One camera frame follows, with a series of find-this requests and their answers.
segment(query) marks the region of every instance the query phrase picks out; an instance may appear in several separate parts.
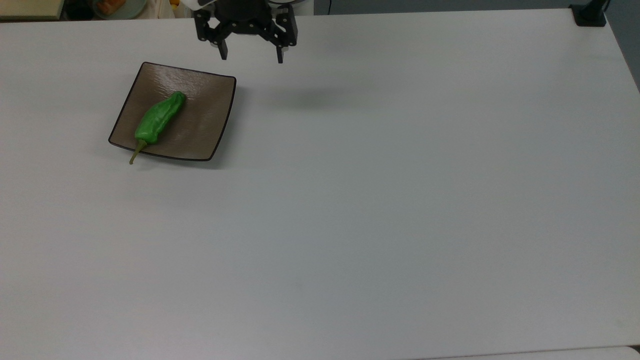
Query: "pepper stem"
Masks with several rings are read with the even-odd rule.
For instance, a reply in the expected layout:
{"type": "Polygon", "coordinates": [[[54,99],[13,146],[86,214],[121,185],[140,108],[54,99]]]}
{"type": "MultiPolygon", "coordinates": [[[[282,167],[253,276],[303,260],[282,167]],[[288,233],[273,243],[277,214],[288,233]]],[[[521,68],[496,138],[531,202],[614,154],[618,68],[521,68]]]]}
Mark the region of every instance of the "pepper stem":
{"type": "Polygon", "coordinates": [[[147,142],[144,140],[138,140],[138,146],[136,147],[136,150],[133,152],[133,156],[131,156],[131,160],[129,160],[129,164],[133,164],[133,159],[136,158],[136,156],[138,155],[138,153],[145,148],[145,146],[147,146],[147,142]]]}

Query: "orange object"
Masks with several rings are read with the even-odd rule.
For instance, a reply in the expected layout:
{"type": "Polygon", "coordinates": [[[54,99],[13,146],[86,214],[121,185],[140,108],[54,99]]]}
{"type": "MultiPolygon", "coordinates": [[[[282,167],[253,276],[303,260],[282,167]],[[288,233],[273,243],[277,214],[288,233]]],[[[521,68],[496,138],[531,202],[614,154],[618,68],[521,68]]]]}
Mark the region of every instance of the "orange object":
{"type": "Polygon", "coordinates": [[[101,13],[108,16],[118,11],[126,2],[127,0],[102,0],[95,3],[95,6],[101,13]]]}

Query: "table surface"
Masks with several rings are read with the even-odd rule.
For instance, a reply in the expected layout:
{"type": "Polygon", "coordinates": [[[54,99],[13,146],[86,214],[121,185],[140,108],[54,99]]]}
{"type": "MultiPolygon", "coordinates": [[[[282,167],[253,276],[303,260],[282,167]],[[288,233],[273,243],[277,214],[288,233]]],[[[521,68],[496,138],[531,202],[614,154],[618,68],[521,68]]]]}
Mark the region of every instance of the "table surface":
{"type": "Polygon", "coordinates": [[[640,343],[640,94],[571,12],[0,24],[0,357],[640,343]],[[107,138],[143,61],[237,77],[210,162],[107,138]]]}
{"type": "Polygon", "coordinates": [[[473,360],[640,360],[640,354],[630,347],[607,347],[474,356],[473,360]]]}

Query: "square plate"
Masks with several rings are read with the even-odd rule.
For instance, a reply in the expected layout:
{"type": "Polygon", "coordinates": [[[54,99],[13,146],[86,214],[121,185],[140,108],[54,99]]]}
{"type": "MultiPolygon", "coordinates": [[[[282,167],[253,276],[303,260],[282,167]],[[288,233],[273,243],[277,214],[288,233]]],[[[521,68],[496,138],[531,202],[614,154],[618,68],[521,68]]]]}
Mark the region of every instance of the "square plate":
{"type": "Polygon", "coordinates": [[[209,161],[225,130],[236,92],[236,78],[145,62],[113,126],[109,143],[135,150],[134,133],[144,114],[174,91],[186,101],[158,142],[141,153],[178,160],[209,161]]]}

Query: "gray wall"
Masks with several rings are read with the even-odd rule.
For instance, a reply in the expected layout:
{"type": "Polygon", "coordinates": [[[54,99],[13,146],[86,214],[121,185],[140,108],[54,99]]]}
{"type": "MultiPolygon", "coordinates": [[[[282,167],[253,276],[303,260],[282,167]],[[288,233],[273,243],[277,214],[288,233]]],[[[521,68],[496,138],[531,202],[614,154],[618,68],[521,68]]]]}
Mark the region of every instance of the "gray wall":
{"type": "MultiPolygon", "coordinates": [[[[331,15],[354,13],[444,12],[567,8],[589,0],[332,0],[331,15]]],[[[326,15],[329,0],[315,0],[316,15],[326,15]]],[[[607,10],[620,49],[640,88],[640,0],[611,0],[607,10]]]]}

